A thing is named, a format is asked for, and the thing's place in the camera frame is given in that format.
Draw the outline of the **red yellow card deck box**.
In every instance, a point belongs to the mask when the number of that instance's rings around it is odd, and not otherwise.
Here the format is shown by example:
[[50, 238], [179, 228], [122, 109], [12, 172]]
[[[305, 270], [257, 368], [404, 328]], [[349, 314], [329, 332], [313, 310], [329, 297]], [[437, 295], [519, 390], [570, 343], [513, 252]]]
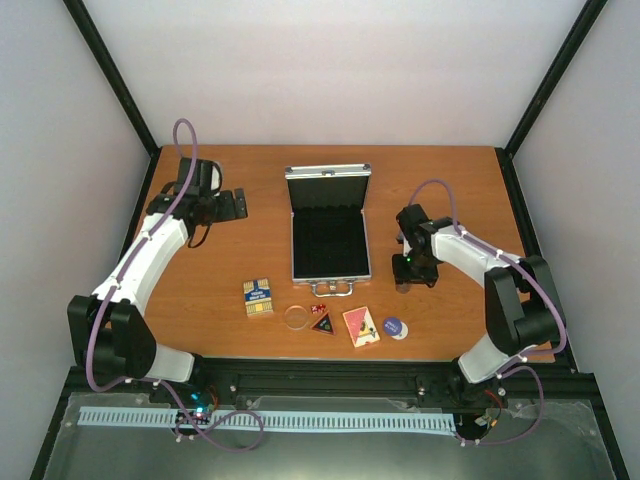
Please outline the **red yellow card deck box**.
[[366, 306], [342, 314], [347, 332], [354, 348], [360, 348], [380, 340], [380, 335]]

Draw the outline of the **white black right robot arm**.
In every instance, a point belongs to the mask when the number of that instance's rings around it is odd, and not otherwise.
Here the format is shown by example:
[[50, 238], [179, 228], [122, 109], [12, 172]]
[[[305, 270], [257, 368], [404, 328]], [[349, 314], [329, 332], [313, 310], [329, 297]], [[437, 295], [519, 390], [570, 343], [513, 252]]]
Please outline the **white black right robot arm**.
[[551, 342], [551, 354], [567, 343], [565, 321], [547, 262], [540, 256], [506, 253], [470, 234], [454, 219], [429, 218], [412, 204], [396, 216], [403, 252], [392, 256], [396, 289], [414, 284], [429, 288], [439, 279], [438, 266], [449, 264], [484, 291], [484, 336], [452, 362], [447, 389], [452, 400], [471, 401], [480, 387], [504, 377], [508, 369]]

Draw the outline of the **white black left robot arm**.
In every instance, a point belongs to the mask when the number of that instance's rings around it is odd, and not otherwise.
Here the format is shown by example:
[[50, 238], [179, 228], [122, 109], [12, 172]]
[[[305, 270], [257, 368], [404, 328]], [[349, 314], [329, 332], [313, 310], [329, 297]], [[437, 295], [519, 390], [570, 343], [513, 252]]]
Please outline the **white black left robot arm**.
[[172, 257], [194, 248], [197, 227], [247, 217], [244, 193], [225, 190], [220, 165], [181, 158], [178, 176], [150, 202], [141, 229], [109, 277], [89, 296], [67, 307], [75, 360], [95, 391], [96, 374], [115, 381], [173, 382], [186, 402], [201, 400], [209, 376], [202, 356], [156, 341], [145, 322], [149, 298]]

